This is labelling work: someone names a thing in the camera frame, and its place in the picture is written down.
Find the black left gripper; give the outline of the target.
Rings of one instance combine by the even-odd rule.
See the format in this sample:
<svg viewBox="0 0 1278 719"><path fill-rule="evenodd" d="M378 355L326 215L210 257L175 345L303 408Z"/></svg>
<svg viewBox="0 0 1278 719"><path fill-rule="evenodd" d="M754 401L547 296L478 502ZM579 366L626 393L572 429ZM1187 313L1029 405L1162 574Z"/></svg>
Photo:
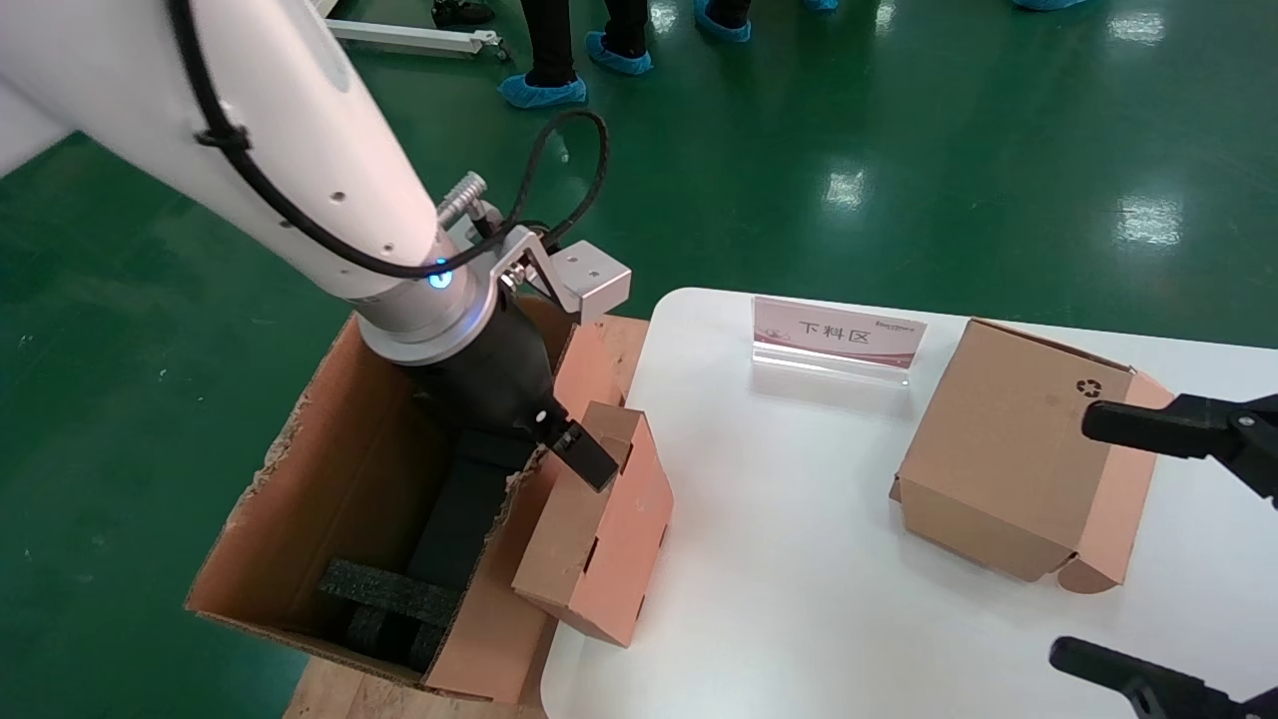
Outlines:
<svg viewBox="0 0 1278 719"><path fill-rule="evenodd" d="M498 300L466 347L417 365L412 382L440 418L546 444L598 494L617 476L617 461L555 400L543 336L516 300Z"/></svg>

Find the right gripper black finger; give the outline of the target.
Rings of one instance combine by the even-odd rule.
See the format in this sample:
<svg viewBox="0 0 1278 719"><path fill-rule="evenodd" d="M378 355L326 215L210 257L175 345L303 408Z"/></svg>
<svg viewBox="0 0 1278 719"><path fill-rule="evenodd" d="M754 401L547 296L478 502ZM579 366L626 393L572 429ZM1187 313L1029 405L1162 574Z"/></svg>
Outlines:
<svg viewBox="0 0 1278 719"><path fill-rule="evenodd" d="M1051 642L1054 669L1121 693L1137 718L1275 718L1277 688L1237 701L1167 665L1062 636Z"/></svg>
<svg viewBox="0 0 1278 719"><path fill-rule="evenodd" d="M1213 458L1256 496L1275 504L1277 396L1229 401L1178 395L1163 407L1093 401L1082 435L1176 458Z"/></svg>

